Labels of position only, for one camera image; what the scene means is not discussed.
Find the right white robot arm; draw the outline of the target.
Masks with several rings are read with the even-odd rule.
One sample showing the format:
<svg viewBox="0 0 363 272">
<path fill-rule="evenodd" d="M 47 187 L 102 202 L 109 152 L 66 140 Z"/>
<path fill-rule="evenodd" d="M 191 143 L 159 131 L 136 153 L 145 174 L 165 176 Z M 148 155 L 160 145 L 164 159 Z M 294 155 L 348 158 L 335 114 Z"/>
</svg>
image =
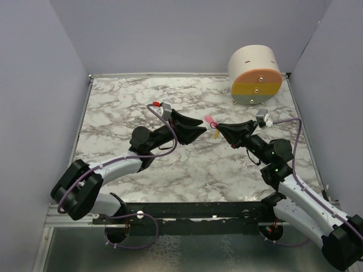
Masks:
<svg viewBox="0 0 363 272">
<path fill-rule="evenodd" d="M 254 133 L 258 122 L 215 124 L 215 128 L 234 148 L 244 147 L 265 164 L 261 176 L 274 188 L 276 203 L 260 208 L 261 217 L 272 222 L 281 219 L 304 233 L 325 259 L 344 271 L 362 259 L 362 217 L 350 216 L 330 204 L 295 172 L 296 148 L 286 139 L 265 142 Z"/>
</svg>

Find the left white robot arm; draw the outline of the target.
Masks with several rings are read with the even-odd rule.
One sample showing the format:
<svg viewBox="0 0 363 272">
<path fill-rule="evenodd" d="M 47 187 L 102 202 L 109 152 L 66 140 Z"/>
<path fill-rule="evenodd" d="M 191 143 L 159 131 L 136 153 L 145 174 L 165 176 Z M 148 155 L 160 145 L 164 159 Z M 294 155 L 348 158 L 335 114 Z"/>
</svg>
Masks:
<svg viewBox="0 0 363 272">
<path fill-rule="evenodd" d="M 88 164 L 78 159 L 73 161 L 50 196 L 58 204 L 60 214 L 68 214 L 73 220 L 79 220 L 90 212 L 105 214 L 110 222 L 117 224 L 124 220 L 123 203 L 114 195 L 100 196 L 102 186 L 123 176 L 142 172 L 149 168 L 155 158 L 162 154 L 152 151 L 168 142 L 173 146 L 163 156 L 172 153 L 177 145 L 188 145 L 206 132 L 203 121 L 190 118 L 171 109 L 168 117 L 158 117 L 163 126 L 150 130 L 138 126 L 132 131 L 130 148 L 114 159 Z"/>
</svg>

